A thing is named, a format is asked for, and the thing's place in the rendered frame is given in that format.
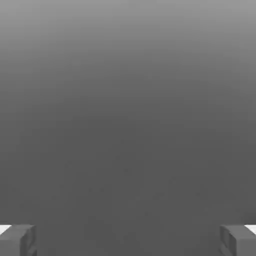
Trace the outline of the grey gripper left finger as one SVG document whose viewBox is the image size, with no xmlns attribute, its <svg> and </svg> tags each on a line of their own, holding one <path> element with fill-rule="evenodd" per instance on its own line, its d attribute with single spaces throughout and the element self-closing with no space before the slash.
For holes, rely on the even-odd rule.
<svg viewBox="0 0 256 256">
<path fill-rule="evenodd" d="M 37 226 L 0 224 L 0 256 L 37 256 Z"/>
</svg>

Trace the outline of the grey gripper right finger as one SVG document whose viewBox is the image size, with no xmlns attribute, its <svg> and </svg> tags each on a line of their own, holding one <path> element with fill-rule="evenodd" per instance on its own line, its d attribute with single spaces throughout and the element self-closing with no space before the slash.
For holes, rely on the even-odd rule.
<svg viewBox="0 0 256 256">
<path fill-rule="evenodd" d="M 256 224 L 221 225 L 220 256 L 256 256 Z"/>
</svg>

